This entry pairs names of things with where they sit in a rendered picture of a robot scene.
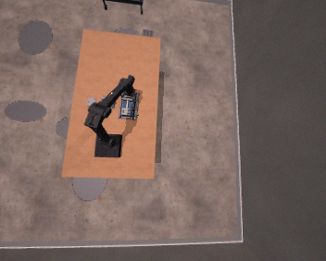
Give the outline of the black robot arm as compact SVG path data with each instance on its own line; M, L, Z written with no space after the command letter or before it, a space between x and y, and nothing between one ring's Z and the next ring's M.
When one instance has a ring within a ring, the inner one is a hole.
M92 129L99 136L100 143L107 148L118 149L119 141L111 138L104 129L102 122L111 114L110 108L116 100L125 92L133 91L135 78L129 75L128 79L122 78L118 86L109 93L102 101L93 102L88 107L88 115L84 125ZM95 118L96 117L96 118ZM102 141L102 142L101 142ZM116 148L117 147L117 148Z

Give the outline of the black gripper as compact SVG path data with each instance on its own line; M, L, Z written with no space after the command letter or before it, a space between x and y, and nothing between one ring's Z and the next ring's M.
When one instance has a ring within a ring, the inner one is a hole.
M125 91L124 92L124 95L127 95L127 96L133 96L133 95L135 95L135 89L133 89L133 91L131 90L130 92Z

